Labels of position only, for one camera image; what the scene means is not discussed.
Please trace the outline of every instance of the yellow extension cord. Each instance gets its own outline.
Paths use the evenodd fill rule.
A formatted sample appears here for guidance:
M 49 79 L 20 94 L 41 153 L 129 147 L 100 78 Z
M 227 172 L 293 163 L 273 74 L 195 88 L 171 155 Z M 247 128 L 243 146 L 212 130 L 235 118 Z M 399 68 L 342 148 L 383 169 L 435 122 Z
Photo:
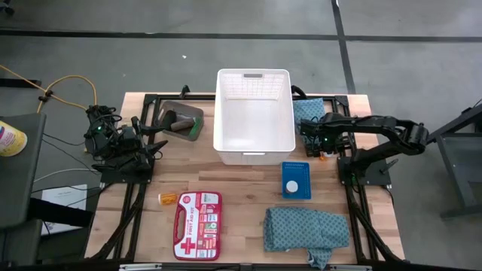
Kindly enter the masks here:
M 47 89 L 44 89 L 43 87 L 37 86 L 36 84 L 32 83 L 32 82 L 29 81 L 28 79 L 25 79 L 22 75 L 19 75 L 19 74 L 15 73 L 15 72 L 11 71 L 9 68 L 7 68 L 7 67 L 5 67 L 5 66 L 3 66 L 3 65 L 0 65 L 0 68 L 4 69 L 4 70 L 7 71 L 7 72 L 10 72 L 11 74 L 17 76 L 18 78 L 20 78 L 20 79 L 24 80 L 25 82 L 31 84 L 32 86 L 34 86 L 34 87 L 42 90 L 44 93 L 47 93 L 48 90 L 50 90 L 53 86 L 55 86 L 56 84 L 58 84 L 60 81 L 64 81 L 65 79 L 68 79 L 68 78 L 80 78 L 80 79 L 86 81 L 87 83 L 89 83 L 90 86 L 92 87 L 92 90 L 93 90 L 93 104 L 94 104 L 94 105 L 97 105 L 97 90 L 96 90 L 96 87 L 93 85 L 93 83 L 92 83 L 89 79 L 85 78 L 84 76 L 81 76 L 81 75 L 67 75 L 67 76 L 65 76 L 65 77 L 62 77 L 62 78 L 60 78 L 60 79 L 55 80 L 52 84 L 50 84 L 50 85 L 47 87 Z M 75 106 L 75 107 L 78 107 L 78 108 L 82 108 L 82 109 L 84 109 L 84 110 L 87 110 L 87 108 L 84 107 L 84 106 L 82 106 L 82 105 L 76 104 L 76 103 L 74 103 L 74 102 L 67 102 L 66 100 L 61 99 L 61 98 L 55 96 L 54 94 L 52 94 L 51 97 L 54 98 L 55 100 L 59 101 L 59 102 L 65 103 L 66 105 L 72 105 L 72 106 Z M 44 102 L 42 102 L 42 101 L 40 101 L 40 103 L 38 104 L 37 114 L 40 113 L 40 110 L 41 110 L 43 104 L 44 104 Z

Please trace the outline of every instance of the blue container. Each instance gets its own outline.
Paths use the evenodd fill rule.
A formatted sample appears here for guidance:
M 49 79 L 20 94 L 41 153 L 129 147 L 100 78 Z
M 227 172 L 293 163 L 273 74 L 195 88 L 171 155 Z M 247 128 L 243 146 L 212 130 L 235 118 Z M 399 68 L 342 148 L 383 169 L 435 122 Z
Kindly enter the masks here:
M 282 195 L 284 199 L 311 199 L 310 165 L 306 162 L 283 162 L 281 164 Z M 296 181 L 298 190 L 286 192 L 286 183 Z

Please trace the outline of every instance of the white laundry basket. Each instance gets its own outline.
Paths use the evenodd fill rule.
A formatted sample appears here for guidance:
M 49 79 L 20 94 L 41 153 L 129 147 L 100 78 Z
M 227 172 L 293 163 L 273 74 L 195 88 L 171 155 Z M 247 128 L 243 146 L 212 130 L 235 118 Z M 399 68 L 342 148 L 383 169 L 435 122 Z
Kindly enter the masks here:
M 227 165 L 277 165 L 286 160 L 295 147 L 288 71 L 220 70 L 213 142 Z

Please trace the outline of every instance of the blue cloth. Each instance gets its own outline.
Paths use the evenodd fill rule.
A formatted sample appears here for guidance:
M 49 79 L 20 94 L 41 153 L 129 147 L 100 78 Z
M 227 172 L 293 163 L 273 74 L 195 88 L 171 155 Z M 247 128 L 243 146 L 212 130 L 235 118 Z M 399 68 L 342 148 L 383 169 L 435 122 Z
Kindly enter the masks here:
M 308 263 L 325 268 L 333 248 L 349 245 L 349 230 L 342 215 L 299 207 L 275 207 L 264 217 L 264 250 L 307 248 Z
M 325 106 L 323 105 L 323 98 L 320 99 L 304 99 L 293 101 L 293 113 L 294 113 L 294 128 L 296 133 L 300 134 L 301 119 L 312 120 L 319 122 L 319 120 L 325 116 Z M 306 136 L 303 137 L 305 144 L 311 144 L 310 139 Z M 315 144 L 319 144 L 318 137 L 314 140 Z

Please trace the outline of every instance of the wooden tabletop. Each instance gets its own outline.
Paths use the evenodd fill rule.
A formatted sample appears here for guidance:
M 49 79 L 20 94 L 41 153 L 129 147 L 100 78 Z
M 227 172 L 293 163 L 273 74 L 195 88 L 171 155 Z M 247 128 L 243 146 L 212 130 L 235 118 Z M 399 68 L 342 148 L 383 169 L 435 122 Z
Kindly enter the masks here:
M 123 122 L 141 116 L 146 93 L 126 93 L 120 115 Z M 370 115 L 366 95 L 348 95 L 352 115 Z M 288 201 L 280 190 L 279 166 L 226 166 L 212 146 L 214 101 L 183 102 L 204 110 L 204 127 L 195 142 L 188 142 L 170 135 L 158 133 L 156 142 L 168 139 L 161 150 L 163 159 L 154 167 L 154 176 L 148 185 L 139 228 L 136 262 L 176 262 L 172 252 L 172 235 L 175 205 L 160 206 L 159 193 L 207 190 L 221 193 L 223 197 L 223 226 L 221 229 L 221 254 L 218 263 L 306 263 L 306 249 L 289 252 L 264 252 L 263 220 L 265 211 L 273 206 L 303 206 L 310 209 L 344 215 L 349 221 L 346 194 L 338 180 L 336 157 L 326 161 L 308 158 L 297 136 L 297 147 L 289 160 L 310 163 L 312 199 Z M 325 110 L 331 111 L 328 102 Z M 359 148 L 378 145 L 377 137 L 355 134 Z M 99 198 L 86 257 L 95 254 L 108 240 L 119 224 L 124 202 L 125 184 L 110 186 Z M 368 205 L 374 228 L 384 242 L 400 258 L 404 258 L 397 221 L 388 193 L 381 187 L 366 187 Z M 368 246 L 360 224 L 361 240 L 365 255 Z M 130 227 L 124 244 L 130 239 Z M 335 249 L 329 263 L 355 263 L 355 249 L 351 239 L 348 248 Z

